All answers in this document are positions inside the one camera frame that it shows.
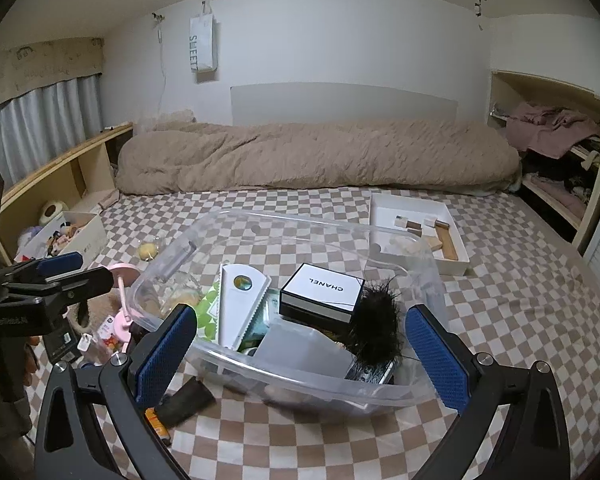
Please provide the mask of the frosted plastic container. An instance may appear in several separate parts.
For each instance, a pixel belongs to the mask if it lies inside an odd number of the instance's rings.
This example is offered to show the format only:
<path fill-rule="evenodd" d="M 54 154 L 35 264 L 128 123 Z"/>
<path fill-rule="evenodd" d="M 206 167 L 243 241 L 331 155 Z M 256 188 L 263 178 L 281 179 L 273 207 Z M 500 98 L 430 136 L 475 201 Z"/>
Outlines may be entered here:
<path fill-rule="evenodd" d="M 274 320 L 252 357 L 252 365 L 298 384 L 327 389 L 342 382 L 354 356 L 314 328 Z"/>

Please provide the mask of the black product box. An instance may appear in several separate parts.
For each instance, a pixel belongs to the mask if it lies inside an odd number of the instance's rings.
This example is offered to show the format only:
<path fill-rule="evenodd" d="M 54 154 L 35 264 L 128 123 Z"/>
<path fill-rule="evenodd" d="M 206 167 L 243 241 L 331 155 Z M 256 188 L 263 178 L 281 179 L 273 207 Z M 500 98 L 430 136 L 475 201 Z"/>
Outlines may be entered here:
<path fill-rule="evenodd" d="M 71 325 L 59 327 L 42 337 L 48 360 L 55 365 L 58 362 L 72 364 L 81 357 L 78 348 L 81 337 Z"/>

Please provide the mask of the pink desk lamp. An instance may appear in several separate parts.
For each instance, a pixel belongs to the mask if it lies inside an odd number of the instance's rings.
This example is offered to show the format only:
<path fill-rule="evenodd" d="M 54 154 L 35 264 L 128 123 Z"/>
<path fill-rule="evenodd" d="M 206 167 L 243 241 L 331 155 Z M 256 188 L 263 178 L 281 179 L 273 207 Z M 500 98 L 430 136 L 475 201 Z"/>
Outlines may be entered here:
<path fill-rule="evenodd" d="M 114 289 L 120 299 L 120 309 L 108 318 L 97 331 L 100 341 L 111 351 L 124 351 L 131 341 L 132 318 L 130 315 L 128 290 L 140 277 L 142 271 L 131 263 L 116 263 L 109 267 L 114 277 Z"/>

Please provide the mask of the black feather fluff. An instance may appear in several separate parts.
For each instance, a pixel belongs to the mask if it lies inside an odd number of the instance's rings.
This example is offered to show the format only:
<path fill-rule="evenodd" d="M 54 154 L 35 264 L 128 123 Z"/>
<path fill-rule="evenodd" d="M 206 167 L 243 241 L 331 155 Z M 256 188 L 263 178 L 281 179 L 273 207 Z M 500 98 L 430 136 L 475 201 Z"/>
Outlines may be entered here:
<path fill-rule="evenodd" d="M 356 362 L 383 366 L 401 355 L 399 305 L 391 281 L 365 284 L 341 342 Z"/>

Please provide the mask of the grey curtain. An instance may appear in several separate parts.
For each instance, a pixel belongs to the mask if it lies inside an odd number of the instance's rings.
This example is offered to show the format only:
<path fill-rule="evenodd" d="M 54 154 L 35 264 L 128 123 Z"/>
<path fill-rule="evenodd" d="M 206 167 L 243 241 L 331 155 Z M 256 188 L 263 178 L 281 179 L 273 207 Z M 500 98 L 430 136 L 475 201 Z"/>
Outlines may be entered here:
<path fill-rule="evenodd" d="M 0 105 L 0 174 L 10 188 L 102 132 L 99 76 L 59 81 Z"/>

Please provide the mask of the white fan-shaped package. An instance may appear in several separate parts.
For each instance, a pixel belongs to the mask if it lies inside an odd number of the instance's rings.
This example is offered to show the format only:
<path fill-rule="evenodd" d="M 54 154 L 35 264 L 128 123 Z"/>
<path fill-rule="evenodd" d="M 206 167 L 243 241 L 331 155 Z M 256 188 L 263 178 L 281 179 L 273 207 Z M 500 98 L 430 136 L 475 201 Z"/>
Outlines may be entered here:
<path fill-rule="evenodd" d="M 221 266 L 218 343 L 237 350 L 271 279 L 252 266 L 224 263 Z"/>

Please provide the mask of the checkered bed sheet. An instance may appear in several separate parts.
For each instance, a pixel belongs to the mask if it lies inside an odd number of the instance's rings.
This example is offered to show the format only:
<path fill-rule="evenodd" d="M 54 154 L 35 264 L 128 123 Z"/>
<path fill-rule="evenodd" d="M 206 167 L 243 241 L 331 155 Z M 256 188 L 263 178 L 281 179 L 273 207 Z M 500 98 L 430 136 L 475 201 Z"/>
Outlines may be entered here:
<path fill-rule="evenodd" d="M 99 262 L 137 262 L 142 240 L 170 242 L 221 208 L 365 223 L 367 188 L 124 196 L 102 213 Z M 579 477 L 600 454 L 600 294 L 580 256 L 542 231 L 515 196 L 445 195 L 469 256 L 444 279 L 450 327 L 471 349 L 513 366 L 546 361 L 556 375 Z M 266 405 L 214 387 L 211 408 L 174 431 L 172 454 L 194 479 L 407 479 L 453 421 L 437 400 L 350 422 Z"/>

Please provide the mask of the beige curtain valance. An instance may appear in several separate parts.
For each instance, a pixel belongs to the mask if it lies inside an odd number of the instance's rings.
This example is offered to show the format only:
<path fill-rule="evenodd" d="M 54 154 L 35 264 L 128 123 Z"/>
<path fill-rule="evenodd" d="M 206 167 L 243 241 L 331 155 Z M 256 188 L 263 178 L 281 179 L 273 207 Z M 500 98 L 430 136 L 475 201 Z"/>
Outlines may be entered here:
<path fill-rule="evenodd" d="M 0 52 L 0 105 L 32 90 L 102 72 L 102 38 L 65 38 Z"/>

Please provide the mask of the black foam cylinder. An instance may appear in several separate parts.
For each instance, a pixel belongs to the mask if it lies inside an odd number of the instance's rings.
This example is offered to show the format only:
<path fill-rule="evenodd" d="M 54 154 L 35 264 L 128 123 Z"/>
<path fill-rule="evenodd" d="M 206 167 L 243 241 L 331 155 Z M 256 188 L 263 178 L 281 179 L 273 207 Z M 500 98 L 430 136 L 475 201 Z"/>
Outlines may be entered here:
<path fill-rule="evenodd" d="M 155 407 L 155 414 L 166 428 L 175 428 L 215 402 L 211 391 L 196 377 L 190 378 L 174 393 L 166 393 Z"/>

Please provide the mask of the white Chanel box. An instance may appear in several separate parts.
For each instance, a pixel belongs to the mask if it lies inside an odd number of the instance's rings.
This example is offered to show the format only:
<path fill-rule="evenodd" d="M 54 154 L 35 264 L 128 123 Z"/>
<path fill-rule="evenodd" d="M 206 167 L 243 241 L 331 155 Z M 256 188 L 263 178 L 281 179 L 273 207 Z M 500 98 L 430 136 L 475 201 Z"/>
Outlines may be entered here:
<path fill-rule="evenodd" d="M 302 263 L 279 291 L 279 312 L 288 318 L 298 312 L 348 324 L 364 285 L 364 278 Z"/>

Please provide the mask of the beige quilted duvet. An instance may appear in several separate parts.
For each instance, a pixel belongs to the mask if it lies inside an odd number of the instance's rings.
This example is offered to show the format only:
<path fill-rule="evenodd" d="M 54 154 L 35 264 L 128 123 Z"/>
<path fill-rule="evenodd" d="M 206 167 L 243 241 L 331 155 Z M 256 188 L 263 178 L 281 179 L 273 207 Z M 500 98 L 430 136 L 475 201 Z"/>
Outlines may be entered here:
<path fill-rule="evenodd" d="M 505 190 L 520 173 L 518 152 L 480 122 L 164 122 L 125 142 L 116 185 L 135 195 L 342 186 L 478 193 Z"/>

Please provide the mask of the orange cream tube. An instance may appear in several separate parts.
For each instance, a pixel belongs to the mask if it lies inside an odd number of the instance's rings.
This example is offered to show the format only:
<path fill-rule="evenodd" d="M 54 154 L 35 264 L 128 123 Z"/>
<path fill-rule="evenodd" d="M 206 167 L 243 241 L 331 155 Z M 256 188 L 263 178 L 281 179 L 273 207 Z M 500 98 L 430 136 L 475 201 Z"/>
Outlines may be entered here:
<path fill-rule="evenodd" d="M 160 439 L 160 441 L 165 446 L 170 446 L 172 443 L 170 432 L 169 432 L 169 430 L 166 429 L 166 426 L 164 426 L 163 423 L 160 422 L 160 420 L 158 419 L 155 409 L 154 408 L 146 408 L 145 417 L 148 420 L 149 425 L 155 431 L 155 433 L 158 436 L 158 438 Z"/>

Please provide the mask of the white box of toys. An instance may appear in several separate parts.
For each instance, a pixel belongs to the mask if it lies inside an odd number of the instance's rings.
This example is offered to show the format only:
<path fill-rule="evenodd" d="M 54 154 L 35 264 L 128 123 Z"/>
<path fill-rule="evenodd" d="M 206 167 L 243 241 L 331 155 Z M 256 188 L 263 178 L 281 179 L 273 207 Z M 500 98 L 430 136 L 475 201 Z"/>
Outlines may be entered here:
<path fill-rule="evenodd" d="M 78 252 L 86 270 L 107 244 L 107 233 L 98 214 L 66 211 L 40 229 L 17 252 L 16 262 L 52 258 Z"/>

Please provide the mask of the white headboard panel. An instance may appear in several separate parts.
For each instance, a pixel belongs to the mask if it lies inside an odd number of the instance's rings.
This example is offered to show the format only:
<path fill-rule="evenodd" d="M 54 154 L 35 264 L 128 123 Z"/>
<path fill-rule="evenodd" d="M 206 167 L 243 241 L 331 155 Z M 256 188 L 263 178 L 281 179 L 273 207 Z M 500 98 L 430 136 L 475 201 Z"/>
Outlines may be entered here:
<path fill-rule="evenodd" d="M 276 82 L 230 88 L 233 124 L 255 126 L 384 119 L 447 119 L 457 102 L 400 89 L 336 84 Z"/>

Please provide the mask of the wooden bedside shelf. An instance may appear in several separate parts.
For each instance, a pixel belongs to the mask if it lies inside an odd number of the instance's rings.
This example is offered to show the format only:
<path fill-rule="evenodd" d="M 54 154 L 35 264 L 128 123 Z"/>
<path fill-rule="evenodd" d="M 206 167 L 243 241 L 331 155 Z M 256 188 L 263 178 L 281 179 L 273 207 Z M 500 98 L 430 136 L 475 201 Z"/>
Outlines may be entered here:
<path fill-rule="evenodd" d="M 91 212 L 116 188 L 114 166 L 133 125 L 106 129 L 62 154 L 3 194 L 0 213 L 0 261 L 17 255 L 20 233 L 38 223 L 48 202 L 61 202 L 71 210 Z"/>

